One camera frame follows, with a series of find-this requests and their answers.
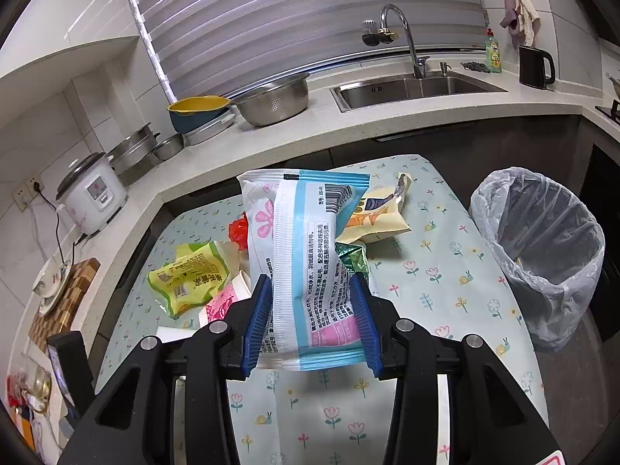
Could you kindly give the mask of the striped window blind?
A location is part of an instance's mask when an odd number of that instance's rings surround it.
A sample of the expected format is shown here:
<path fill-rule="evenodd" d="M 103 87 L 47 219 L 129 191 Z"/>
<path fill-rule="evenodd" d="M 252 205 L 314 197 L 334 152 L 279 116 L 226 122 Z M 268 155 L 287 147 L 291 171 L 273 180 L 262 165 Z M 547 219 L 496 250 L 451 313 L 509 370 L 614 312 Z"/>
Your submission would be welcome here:
<path fill-rule="evenodd" d="M 170 100 L 236 95 L 291 71 L 366 55 L 363 24 L 393 5 L 419 49 L 483 45 L 481 0 L 129 0 Z"/>

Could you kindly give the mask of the yellow green snack bag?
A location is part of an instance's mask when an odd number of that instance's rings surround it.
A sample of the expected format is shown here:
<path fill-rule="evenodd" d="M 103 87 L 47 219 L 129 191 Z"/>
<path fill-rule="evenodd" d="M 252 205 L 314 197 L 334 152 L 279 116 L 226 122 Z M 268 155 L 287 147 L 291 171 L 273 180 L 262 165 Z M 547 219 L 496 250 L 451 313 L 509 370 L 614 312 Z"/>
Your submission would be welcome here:
<path fill-rule="evenodd" d="M 148 286 L 173 319 L 207 305 L 239 273 L 239 248 L 231 241 L 177 246 L 177 258 L 147 275 Z"/>

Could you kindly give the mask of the stacked steel pots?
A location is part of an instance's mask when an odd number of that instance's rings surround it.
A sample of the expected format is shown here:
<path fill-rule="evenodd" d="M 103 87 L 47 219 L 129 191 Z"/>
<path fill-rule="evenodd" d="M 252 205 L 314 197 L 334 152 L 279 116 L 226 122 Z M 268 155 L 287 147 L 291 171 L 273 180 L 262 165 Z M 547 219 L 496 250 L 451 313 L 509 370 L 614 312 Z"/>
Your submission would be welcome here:
<path fill-rule="evenodd" d="M 158 145 L 159 135 L 147 123 L 108 151 L 107 161 L 124 186 L 137 182 L 155 167 L 157 159 L 152 151 Z"/>

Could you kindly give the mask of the green foil snack bag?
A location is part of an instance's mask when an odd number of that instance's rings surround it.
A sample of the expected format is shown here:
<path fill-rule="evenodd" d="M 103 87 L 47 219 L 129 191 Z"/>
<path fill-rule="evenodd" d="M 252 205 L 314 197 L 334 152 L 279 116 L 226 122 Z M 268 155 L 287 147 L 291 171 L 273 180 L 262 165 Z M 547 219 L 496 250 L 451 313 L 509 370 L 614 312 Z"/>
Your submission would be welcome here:
<path fill-rule="evenodd" d="M 335 252 L 349 276 L 360 273 L 366 282 L 370 281 L 371 272 L 364 243 L 355 241 L 352 244 L 345 244 L 337 241 L 335 243 Z"/>

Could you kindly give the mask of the blue white pink snack wrapper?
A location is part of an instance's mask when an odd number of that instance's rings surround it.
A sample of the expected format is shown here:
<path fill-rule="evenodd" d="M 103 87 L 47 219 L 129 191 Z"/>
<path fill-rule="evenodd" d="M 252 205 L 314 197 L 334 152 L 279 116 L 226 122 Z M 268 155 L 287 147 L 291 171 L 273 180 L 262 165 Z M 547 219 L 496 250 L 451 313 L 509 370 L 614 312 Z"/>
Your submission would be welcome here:
<path fill-rule="evenodd" d="M 238 177 L 248 220 L 250 277 L 271 278 L 260 355 L 267 369 L 326 370 L 362 362 L 338 236 L 368 190 L 368 175 L 257 169 Z"/>

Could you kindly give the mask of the hanging purple and beige cloths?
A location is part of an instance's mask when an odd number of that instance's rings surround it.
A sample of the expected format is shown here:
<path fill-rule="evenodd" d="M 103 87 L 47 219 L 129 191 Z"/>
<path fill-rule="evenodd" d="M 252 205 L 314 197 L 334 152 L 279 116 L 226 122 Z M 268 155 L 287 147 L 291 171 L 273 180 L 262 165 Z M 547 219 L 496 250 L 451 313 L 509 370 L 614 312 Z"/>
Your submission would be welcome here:
<path fill-rule="evenodd" d="M 540 29 L 540 16 L 531 0 L 505 0 L 505 17 L 500 26 L 511 37 L 512 46 L 532 47 Z"/>

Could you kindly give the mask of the black gas stove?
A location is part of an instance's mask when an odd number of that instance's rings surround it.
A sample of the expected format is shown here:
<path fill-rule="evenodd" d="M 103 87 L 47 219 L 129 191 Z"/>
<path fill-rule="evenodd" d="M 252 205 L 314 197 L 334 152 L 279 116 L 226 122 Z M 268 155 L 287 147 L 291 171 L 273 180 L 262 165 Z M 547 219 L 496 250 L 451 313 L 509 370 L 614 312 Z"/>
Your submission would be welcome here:
<path fill-rule="evenodd" d="M 620 104 L 618 100 L 614 100 L 610 107 L 596 106 L 596 109 L 610 120 L 620 124 Z"/>

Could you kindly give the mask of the yellow and blue colander bowl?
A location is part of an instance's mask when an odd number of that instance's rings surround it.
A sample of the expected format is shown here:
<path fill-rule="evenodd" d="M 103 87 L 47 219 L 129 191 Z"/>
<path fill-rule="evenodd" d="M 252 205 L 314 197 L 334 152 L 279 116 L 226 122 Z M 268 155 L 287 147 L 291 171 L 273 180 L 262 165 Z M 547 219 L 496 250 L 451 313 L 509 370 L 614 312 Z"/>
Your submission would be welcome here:
<path fill-rule="evenodd" d="M 218 117 L 230 107 L 230 100 L 222 96 L 191 96 L 167 107 L 174 130 L 185 134 Z"/>

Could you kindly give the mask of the large steel mixing bowl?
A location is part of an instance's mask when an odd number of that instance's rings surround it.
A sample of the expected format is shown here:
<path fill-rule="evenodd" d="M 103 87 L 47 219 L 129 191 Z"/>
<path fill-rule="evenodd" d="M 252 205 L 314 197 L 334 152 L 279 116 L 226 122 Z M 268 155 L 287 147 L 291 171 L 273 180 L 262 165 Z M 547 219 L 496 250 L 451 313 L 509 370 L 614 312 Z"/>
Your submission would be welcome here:
<path fill-rule="evenodd" d="M 265 83 L 231 100 L 254 127 L 266 127 L 295 117 L 309 105 L 308 72 Z"/>

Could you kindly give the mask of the small steel bowl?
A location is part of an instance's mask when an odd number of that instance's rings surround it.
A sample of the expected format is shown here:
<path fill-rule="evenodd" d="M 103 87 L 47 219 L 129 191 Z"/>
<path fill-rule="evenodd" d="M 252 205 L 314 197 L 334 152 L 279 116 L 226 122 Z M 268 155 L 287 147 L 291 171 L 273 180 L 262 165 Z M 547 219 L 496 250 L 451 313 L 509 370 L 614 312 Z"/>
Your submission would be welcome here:
<path fill-rule="evenodd" d="M 155 158 L 163 163 L 175 157 L 184 149 L 184 138 L 180 133 L 176 133 L 167 139 L 164 139 L 161 143 L 158 143 L 152 150 L 152 154 Z"/>

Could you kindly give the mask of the beige orange snack bag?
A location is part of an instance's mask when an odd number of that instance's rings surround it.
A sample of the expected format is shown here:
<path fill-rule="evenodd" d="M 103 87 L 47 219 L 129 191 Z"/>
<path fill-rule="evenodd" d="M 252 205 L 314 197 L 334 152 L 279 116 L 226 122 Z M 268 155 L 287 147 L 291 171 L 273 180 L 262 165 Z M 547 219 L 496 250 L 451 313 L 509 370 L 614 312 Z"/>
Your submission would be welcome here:
<path fill-rule="evenodd" d="M 400 172 L 394 187 L 382 187 L 365 193 L 336 240 L 346 245 L 358 241 L 367 245 L 409 232 L 410 226 L 401 209 L 411 182 L 409 173 Z"/>

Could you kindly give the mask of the white rice cooker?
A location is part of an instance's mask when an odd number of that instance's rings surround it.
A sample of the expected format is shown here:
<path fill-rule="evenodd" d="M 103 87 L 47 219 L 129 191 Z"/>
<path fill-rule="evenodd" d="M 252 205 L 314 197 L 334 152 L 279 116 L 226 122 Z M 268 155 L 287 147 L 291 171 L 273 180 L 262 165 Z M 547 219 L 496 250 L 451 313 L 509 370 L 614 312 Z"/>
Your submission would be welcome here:
<path fill-rule="evenodd" d="M 84 157 L 57 188 L 56 202 L 85 235 L 105 228 L 125 205 L 128 194 L 104 152 Z"/>

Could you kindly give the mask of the dark scrubber by sink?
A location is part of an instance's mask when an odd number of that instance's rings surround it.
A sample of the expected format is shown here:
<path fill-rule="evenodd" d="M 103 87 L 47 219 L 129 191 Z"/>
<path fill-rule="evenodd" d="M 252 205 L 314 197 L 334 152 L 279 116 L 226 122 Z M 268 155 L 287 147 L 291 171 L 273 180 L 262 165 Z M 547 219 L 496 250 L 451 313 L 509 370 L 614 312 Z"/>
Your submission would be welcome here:
<path fill-rule="evenodd" d="M 485 72 L 486 74 L 491 72 L 490 68 L 488 68 L 486 64 L 476 61 L 462 62 L 462 67 L 467 71 Z"/>

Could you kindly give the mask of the red plastic bag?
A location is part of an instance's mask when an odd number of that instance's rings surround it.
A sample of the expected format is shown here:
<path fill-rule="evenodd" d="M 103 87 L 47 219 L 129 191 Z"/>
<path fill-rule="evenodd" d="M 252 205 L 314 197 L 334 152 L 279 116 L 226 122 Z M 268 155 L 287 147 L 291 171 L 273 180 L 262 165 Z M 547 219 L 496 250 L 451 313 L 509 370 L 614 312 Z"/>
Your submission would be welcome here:
<path fill-rule="evenodd" d="M 235 243 L 240 251 L 248 250 L 248 220 L 246 213 L 235 219 L 228 227 L 228 237 Z"/>

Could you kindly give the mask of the green dish soap bottle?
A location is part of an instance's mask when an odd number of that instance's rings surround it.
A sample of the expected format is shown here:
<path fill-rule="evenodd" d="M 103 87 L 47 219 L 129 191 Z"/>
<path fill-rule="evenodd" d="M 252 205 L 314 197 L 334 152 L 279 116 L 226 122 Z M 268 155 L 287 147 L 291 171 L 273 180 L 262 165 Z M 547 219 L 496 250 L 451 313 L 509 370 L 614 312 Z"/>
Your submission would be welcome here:
<path fill-rule="evenodd" d="M 490 28 L 487 29 L 486 55 L 487 68 L 489 68 L 489 71 L 494 72 L 494 74 L 501 74 L 502 67 L 499 42 Z"/>

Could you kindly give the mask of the stainless steel sink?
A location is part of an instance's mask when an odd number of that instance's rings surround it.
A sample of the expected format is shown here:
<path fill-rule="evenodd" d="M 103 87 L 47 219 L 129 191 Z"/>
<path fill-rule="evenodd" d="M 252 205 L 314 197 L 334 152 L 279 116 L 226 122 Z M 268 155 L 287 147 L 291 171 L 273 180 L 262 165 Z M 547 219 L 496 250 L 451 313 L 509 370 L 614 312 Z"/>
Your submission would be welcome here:
<path fill-rule="evenodd" d="M 439 96 L 469 95 L 470 93 L 504 93 L 505 90 L 488 82 L 458 72 L 430 74 L 416 79 L 412 74 L 353 82 L 332 87 L 330 93 L 341 112 L 379 104 L 438 98 Z"/>

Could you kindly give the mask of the floral patterned tablecloth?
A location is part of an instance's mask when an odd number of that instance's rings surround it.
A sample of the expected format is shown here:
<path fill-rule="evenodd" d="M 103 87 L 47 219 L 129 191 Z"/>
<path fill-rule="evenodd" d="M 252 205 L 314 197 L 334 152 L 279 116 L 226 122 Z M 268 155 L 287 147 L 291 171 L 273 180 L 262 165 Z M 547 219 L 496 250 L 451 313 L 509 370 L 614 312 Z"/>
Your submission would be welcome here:
<path fill-rule="evenodd" d="M 357 248 L 355 257 L 368 272 L 373 293 L 434 336 L 480 335 L 538 412 L 546 413 L 539 365 L 508 280 L 435 167 L 419 155 L 399 155 L 355 164 L 352 171 L 369 173 L 371 192 L 382 196 L 402 173 L 412 179 L 403 206 L 409 231 Z M 200 326 L 203 315 L 197 308 L 167 316 L 148 275 L 196 246 L 224 240 L 244 208 L 233 196 L 172 210 L 111 332 L 99 384 L 143 337 L 180 338 Z M 285 356 L 276 335 L 268 333 L 249 378 L 228 385 L 245 464 L 381 463 L 396 384 L 373 376 L 359 342 L 344 343 L 345 329 L 355 324 L 345 288 L 351 273 L 338 268 L 336 274 L 338 284 L 312 308 L 313 320 L 329 327 L 329 343 L 306 356 Z"/>

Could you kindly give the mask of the black electric kettle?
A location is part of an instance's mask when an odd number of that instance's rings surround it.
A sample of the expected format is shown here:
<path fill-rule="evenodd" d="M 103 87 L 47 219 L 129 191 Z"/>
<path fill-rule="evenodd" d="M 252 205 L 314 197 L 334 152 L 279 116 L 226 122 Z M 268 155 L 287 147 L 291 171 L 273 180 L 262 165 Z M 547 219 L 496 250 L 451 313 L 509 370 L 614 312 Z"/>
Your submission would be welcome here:
<path fill-rule="evenodd" d="M 556 82 L 556 69 L 553 57 L 546 50 L 520 45 L 519 82 L 522 85 L 545 89 Z"/>

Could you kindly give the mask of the white box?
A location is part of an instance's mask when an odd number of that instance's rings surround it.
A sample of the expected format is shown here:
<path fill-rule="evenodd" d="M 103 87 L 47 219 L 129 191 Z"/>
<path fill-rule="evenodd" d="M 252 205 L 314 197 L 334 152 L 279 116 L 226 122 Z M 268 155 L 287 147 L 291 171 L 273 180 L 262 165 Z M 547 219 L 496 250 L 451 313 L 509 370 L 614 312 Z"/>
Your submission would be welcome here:
<path fill-rule="evenodd" d="M 187 339 L 194 334 L 195 330 L 192 329 L 177 329 L 176 327 L 169 326 L 159 326 L 155 332 L 155 336 L 163 343 Z"/>

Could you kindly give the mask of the frying pan with lid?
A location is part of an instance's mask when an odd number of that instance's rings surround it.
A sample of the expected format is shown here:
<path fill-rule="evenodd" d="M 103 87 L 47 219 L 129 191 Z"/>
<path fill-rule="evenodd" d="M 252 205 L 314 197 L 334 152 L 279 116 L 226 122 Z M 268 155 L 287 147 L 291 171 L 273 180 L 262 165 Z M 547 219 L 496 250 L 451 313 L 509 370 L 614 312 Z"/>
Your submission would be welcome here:
<path fill-rule="evenodd" d="M 605 77 L 613 84 L 615 95 L 617 99 L 620 99 L 620 80 L 613 77 L 608 71 L 605 71 Z"/>

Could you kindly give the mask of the pink patterned paper cup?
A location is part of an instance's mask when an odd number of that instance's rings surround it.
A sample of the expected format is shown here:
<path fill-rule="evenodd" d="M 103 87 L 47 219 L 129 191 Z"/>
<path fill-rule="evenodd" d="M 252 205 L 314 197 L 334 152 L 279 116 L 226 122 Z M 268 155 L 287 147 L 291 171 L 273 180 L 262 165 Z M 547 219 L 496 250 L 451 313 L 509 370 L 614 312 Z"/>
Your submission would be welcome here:
<path fill-rule="evenodd" d="M 251 297 L 249 284 L 250 277 L 243 270 L 239 271 L 239 274 L 199 312 L 200 326 L 203 327 L 210 322 L 223 320 L 235 302 L 249 299 Z"/>

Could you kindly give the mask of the wooden cutting board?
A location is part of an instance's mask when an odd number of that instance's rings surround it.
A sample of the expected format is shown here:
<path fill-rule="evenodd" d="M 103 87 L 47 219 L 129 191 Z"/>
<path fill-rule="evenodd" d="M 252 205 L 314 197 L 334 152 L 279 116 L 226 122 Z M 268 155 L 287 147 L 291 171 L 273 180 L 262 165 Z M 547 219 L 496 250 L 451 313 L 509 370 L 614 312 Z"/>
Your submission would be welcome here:
<path fill-rule="evenodd" d="M 96 258 L 78 262 L 71 269 L 68 283 L 52 309 L 45 316 L 40 313 L 36 314 L 28 337 L 40 351 L 46 352 L 48 337 L 71 329 L 71 323 L 74 321 L 78 307 L 99 268 L 100 262 Z"/>

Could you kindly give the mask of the trash bin with plastic liner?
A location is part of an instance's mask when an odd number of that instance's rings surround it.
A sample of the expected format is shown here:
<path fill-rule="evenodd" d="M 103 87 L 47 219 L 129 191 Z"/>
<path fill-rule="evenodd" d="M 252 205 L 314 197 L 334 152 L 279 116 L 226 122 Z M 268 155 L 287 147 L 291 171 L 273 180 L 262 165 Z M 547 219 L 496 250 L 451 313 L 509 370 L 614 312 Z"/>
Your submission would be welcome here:
<path fill-rule="evenodd" d="M 559 351 L 589 308 L 605 238 L 596 217 L 567 187 L 511 167 L 473 192 L 470 215 L 517 299 L 539 351 Z"/>

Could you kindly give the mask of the plate on cutting board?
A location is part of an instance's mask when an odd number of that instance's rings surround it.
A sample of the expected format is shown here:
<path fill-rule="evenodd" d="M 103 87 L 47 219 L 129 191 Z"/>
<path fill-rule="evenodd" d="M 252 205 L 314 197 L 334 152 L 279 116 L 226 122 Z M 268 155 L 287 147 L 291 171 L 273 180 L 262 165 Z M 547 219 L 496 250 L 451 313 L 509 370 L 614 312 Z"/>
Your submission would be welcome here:
<path fill-rule="evenodd" d="M 40 298 L 38 313 L 45 317 L 53 312 L 66 289 L 71 274 L 72 263 L 62 264 L 52 257 L 43 265 L 36 281 L 33 292 Z"/>

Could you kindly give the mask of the chrome kitchen faucet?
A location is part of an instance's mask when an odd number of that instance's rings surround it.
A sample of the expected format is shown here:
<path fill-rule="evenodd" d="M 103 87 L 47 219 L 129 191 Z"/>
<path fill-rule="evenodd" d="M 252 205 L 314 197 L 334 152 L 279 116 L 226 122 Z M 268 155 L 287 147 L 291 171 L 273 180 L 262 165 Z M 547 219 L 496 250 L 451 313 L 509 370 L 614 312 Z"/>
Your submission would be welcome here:
<path fill-rule="evenodd" d="M 408 19 L 397 5 L 386 3 L 381 8 L 379 22 L 375 20 L 363 21 L 363 44 L 369 47 L 378 46 L 379 44 L 391 44 L 400 37 L 398 32 L 388 24 L 388 17 L 390 14 L 394 14 L 400 21 L 403 35 L 408 44 L 414 77 L 418 80 L 424 79 L 427 75 L 427 64 L 425 62 L 427 62 L 428 57 L 418 55 Z"/>

